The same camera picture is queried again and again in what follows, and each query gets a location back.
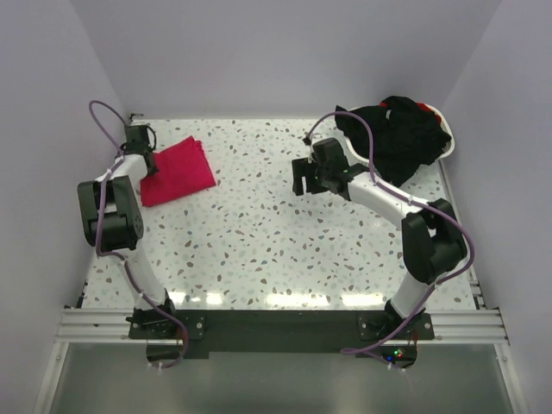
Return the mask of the pink t shirt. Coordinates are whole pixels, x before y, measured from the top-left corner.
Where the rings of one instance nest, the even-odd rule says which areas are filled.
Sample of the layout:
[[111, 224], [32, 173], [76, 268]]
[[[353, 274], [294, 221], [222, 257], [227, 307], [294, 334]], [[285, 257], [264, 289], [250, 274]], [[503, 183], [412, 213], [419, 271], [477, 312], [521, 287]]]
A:
[[216, 185], [203, 143], [189, 136], [154, 153], [158, 172], [141, 181], [141, 203], [154, 207]]

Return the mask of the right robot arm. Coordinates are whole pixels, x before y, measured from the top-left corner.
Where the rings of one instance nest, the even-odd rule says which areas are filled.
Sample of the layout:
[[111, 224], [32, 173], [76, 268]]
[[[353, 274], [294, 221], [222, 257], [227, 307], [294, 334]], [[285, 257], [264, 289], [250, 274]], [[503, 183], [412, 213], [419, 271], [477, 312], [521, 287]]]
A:
[[292, 161], [295, 195], [331, 192], [399, 227], [406, 274], [373, 327], [380, 338], [405, 338], [414, 330], [414, 318], [423, 312], [436, 282], [467, 256], [467, 238], [452, 205], [443, 198], [434, 202], [415, 198], [376, 178], [367, 166], [349, 164], [334, 138], [314, 142], [305, 137], [303, 143], [310, 154]]

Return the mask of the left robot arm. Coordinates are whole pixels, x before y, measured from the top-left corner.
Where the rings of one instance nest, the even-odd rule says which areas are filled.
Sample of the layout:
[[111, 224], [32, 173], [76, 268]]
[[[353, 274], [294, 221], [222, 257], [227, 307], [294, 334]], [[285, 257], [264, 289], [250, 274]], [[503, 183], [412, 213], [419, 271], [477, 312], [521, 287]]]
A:
[[122, 153], [102, 176], [78, 185], [80, 215], [88, 244], [99, 257], [111, 258], [134, 299], [127, 321], [138, 338], [168, 339], [179, 332], [179, 318], [166, 288], [154, 275], [141, 240], [145, 225], [135, 191], [158, 172], [156, 135], [148, 125], [124, 129]]

